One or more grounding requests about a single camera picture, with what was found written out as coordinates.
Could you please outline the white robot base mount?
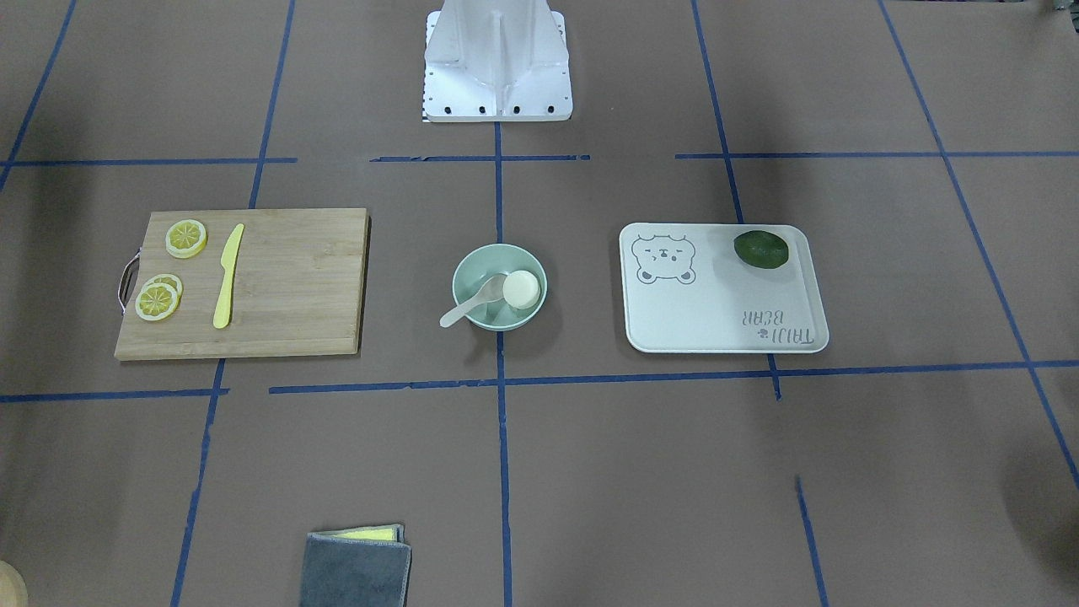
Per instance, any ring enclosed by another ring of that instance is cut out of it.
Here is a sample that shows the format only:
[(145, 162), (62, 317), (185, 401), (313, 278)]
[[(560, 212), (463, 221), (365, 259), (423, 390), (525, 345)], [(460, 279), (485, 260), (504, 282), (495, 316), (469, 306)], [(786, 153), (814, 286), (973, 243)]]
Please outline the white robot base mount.
[(566, 20), (546, 1), (446, 1), (427, 15), (424, 63), (424, 121), (573, 115)]

